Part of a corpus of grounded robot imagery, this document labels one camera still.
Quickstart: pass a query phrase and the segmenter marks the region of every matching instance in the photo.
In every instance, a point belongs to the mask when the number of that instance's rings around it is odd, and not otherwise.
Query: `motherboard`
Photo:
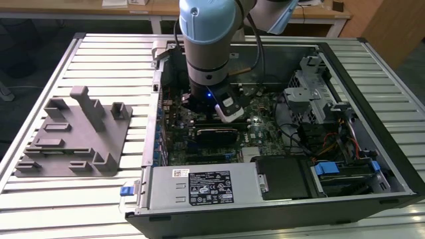
[[[255,97],[243,116],[226,124],[218,116],[193,113],[171,95],[163,95],[169,166],[238,163],[243,152],[253,152],[251,156],[285,154],[287,145],[274,120],[275,93]]]

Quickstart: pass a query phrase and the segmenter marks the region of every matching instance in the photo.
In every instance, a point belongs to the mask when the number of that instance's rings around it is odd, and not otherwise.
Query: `blue latch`
[[[121,187],[120,195],[121,195],[121,197],[133,196],[134,195],[134,186]]]
[[[322,175],[322,174],[329,174],[329,173],[338,173],[338,166],[334,162],[322,162],[318,163],[314,166],[315,174]]]
[[[378,172],[381,170],[381,167],[379,167],[377,161],[371,161],[371,167],[373,167],[374,172]]]

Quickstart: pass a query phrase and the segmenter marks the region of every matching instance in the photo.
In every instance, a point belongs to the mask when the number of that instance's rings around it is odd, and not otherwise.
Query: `gray plastic holder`
[[[16,177],[113,176],[117,173],[132,108],[124,103],[102,106],[74,86],[70,97],[45,105],[48,117],[16,165]]]

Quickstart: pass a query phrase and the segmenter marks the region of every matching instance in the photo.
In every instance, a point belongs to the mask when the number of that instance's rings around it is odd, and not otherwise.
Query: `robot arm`
[[[222,122],[231,122],[243,114],[249,101],[235,97],[227,81],[231,37],[247,14],[261,30],[281,33],[297,3],[298,0],[179,0],[190,110],[214,110]]]

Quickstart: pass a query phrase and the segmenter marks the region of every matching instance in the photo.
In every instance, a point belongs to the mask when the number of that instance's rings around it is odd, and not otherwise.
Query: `wooden cabinet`
[[[425,0],[343,0],[353,14],[339,37],[363,37],[395,69],[425,37]]]

